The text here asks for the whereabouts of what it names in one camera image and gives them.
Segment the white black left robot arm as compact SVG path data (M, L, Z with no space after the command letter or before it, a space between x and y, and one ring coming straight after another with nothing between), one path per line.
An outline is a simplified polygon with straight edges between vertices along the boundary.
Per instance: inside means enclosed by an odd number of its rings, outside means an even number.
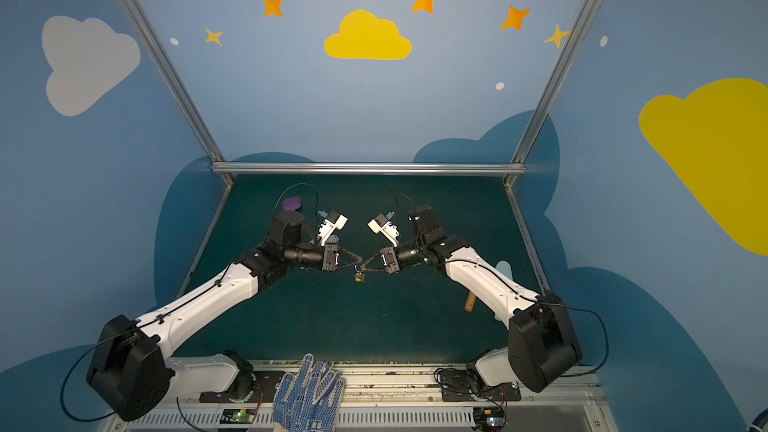
M134 421L169 397L208 395L244 403L256 386L252 365L229 351L199 359L175 351L217 317L266 290L288 269L340 269L344 249L333 234L347 222L332 211L311 241L305 216L271 217L267 236L212 279L134 320L119 315L102 329L86 381L124 421Z

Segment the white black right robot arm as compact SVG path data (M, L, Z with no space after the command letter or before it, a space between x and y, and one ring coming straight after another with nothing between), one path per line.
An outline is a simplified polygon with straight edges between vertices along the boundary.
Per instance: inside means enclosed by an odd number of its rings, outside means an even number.
M379 252L381 270L396 274L428 265L464 286L484 303L507 329L507 345L468 364L471 374L487 387L520 382L540 392L582 359L582 350L568 308L557 295L538 294L503 275L466 240L448 235L429 205L408 211L415 238L398 240L389 214L368 222L368 228L390 242Z

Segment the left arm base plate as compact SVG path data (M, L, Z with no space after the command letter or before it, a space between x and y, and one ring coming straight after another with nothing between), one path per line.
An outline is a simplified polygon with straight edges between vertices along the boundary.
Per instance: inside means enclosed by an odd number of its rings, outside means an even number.
M200 403L272 403L277 393L278 384L285 372L267 370L241 372L234 382L223 392L203 392L199 395Z

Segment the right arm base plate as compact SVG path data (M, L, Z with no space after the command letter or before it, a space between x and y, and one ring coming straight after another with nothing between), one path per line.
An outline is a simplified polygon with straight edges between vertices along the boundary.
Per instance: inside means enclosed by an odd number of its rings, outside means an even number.
M433 379L444 402L495 401L505 404L522 398L516 382L490 386L476 372L465 369L440 367L434 371Z

